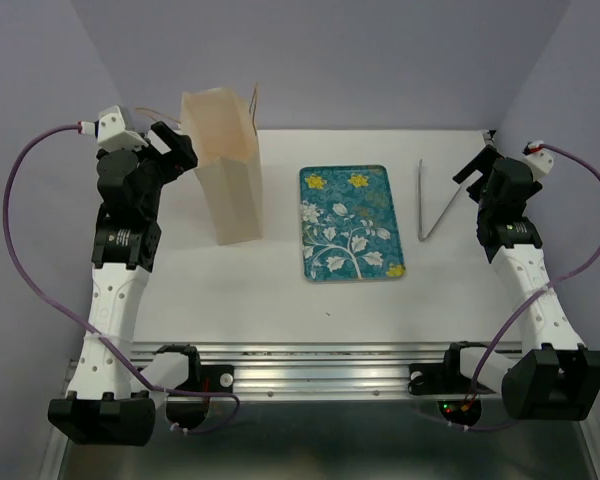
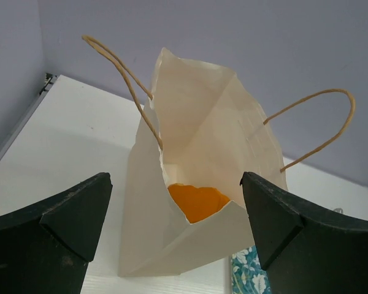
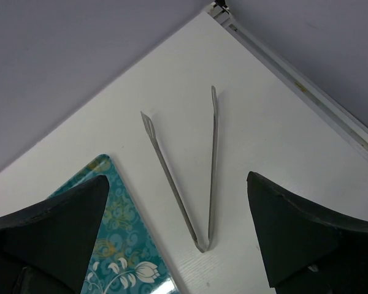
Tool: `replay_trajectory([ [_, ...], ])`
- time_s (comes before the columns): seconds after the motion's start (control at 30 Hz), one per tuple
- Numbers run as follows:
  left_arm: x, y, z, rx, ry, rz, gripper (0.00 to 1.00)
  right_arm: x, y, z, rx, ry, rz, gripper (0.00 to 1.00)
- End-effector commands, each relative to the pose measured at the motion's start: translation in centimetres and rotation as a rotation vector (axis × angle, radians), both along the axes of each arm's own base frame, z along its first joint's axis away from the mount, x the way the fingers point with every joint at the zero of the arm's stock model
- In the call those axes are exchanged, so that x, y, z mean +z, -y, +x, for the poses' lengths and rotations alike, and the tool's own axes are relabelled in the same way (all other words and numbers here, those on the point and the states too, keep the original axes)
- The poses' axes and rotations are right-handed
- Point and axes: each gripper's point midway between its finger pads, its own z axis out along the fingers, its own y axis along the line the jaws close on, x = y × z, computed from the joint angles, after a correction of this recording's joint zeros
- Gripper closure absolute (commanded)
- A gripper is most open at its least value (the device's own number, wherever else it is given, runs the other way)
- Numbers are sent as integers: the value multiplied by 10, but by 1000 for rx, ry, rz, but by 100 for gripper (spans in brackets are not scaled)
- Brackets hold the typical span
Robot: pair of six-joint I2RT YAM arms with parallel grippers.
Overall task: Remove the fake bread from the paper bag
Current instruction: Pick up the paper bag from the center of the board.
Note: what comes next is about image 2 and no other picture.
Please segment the orange twisted fake bread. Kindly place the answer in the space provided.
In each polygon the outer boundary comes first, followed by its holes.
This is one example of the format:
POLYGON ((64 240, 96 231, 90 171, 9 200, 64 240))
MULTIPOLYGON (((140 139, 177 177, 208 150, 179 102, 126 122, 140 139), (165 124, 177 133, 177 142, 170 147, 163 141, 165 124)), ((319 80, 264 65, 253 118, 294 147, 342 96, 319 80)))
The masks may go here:
POLYGON ((219 212, 230 201, 213 187, 172 184, 168 187, 168 191, 191 224, 219 212))

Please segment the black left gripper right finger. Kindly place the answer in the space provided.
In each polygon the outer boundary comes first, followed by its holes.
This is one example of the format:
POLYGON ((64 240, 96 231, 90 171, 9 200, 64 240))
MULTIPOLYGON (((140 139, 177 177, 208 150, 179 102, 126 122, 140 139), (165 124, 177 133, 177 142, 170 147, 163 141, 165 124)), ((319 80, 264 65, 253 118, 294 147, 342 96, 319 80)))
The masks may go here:
POLYGON ((368 293, 368 221, 291 194, 253 172, 240 181, 272 293, 368 293))

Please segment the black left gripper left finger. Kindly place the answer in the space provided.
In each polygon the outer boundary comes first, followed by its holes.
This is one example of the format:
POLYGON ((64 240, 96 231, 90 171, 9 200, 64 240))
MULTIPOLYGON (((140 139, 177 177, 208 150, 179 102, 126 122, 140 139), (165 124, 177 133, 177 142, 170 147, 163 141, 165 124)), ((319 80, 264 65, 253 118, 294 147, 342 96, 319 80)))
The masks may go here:
POLYGON ((0 216, 0 293, 80 293, 112 193, 98 173, 0 216))

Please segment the beige paper bag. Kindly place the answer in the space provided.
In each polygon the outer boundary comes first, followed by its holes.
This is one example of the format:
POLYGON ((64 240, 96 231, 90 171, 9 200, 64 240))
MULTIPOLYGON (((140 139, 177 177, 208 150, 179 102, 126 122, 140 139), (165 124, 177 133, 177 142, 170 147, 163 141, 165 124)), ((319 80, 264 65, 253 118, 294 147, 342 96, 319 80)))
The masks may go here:
POLYGON ((128 158, 119 275, 178 275, 254 245, 243 174, 287 187, 270 117, 233 70, 166 48, 145 93, 128 158), (213 187, 230 201, 191 224, 168 191, 172 184, 213 187))

